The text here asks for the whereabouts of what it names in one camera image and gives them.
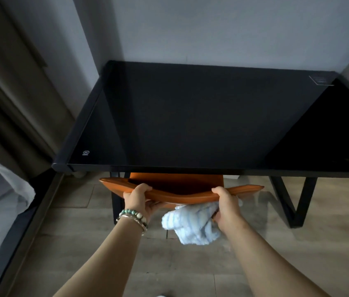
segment table leg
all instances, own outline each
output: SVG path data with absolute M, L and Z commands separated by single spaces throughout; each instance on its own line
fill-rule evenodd
M 308 212 L 309 204 L 315 190 L 317 177 L 307 177 L 302 188 L 300 201 L 297 209 L 291 202 L 289 193 L 287 192 L 283 179 L 278 176 L 270 176 L 272 186 L 274 187 L 277 198 L 279 199 L 287 222 L 290 228 L 299 228 L 304 225 L 306 213 Z
M 129 176 L 130 173 L 125 173 L 125 178 L 129 178 Z M 110 177 L 120 177 L 119 172 L 110 172 Z M 114 224 L 117 224 L 116 219 L 118 218 L 119 213 L 125 209 L 125 202 L 123 198 L 114 193 L 111 193 L 111 200 L 113 204 Z

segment forearm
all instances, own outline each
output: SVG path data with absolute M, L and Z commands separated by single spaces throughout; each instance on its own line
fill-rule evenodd
M 328 296 L 278 254 L 242 217 L 226 231 L 251 290 L 258 296 Z
M 121 297 L 132 270 L 142 228 L 122 218 L 91 258 L 54 297 Z

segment hand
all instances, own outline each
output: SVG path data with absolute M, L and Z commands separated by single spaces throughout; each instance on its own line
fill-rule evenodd
M 143 217 L 147 219 L 147 223 L 149 223 L 151 215 L 166 204 L 165 202 L 156 202 L 152 200 L 146 202 L 144 193 L 151 190 L 152 187 L 142 183 L 139 184 L 132 193 L 124 193 L 125 209 L 135 210 L 141 213 Z
M 217 221 L 219 229 L 226 233 L 228 227 L 234 223 L 234 220 L 242 217 L 238 197 L 232 196 L 222 186 L 212 188 L 212 192 L 220 196 L 218 200 L 219 211 L 213 218 Z

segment silver bangle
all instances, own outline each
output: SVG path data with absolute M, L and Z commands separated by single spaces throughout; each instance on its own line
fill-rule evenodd
M 142 227 L 142 229 L 143 229 L 142 235 L 144 235 L 144 233 L 147 231 L 147 227 L 145 227 L 144 224 L 143 224 L 139 219 L 137 219 L 134 215 L 128 214 L 128 213 L 124 213 L 124 214 L 120 215 L 120 216 L 117 218 L 117 222 L 118 222 L 119 219 L 122 218 L 122 217 L 131 218 L 132 220 L 134 220 L 135 222 L 137 222 L 137 224 L 139 224 L 139 225 Z

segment black glass table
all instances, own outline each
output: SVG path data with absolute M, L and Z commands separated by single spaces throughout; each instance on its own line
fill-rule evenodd
M 349 177 L 349 89 L 334 72 L 109 61 L 61 172 L 267 175 L 290 227 L 318 177 Z M 282 176 L 306 177 L 297 209 Z M 122 210 L 113 196 L 114 216 Z

